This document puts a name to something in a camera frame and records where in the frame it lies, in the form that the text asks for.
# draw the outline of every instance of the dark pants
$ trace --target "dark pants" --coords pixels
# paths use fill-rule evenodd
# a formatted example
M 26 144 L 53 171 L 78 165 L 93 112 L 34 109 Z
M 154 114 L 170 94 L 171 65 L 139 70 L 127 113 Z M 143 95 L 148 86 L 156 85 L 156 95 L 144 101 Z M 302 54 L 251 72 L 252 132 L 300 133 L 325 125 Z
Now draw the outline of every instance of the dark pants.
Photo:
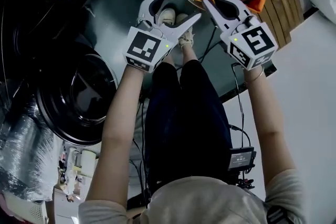
M 223 180 L 232 148 L 224 107 L 197 60 L 175 68 L 160 64 L 145 123 L 145 161 L 149 190 L 187 176 Z

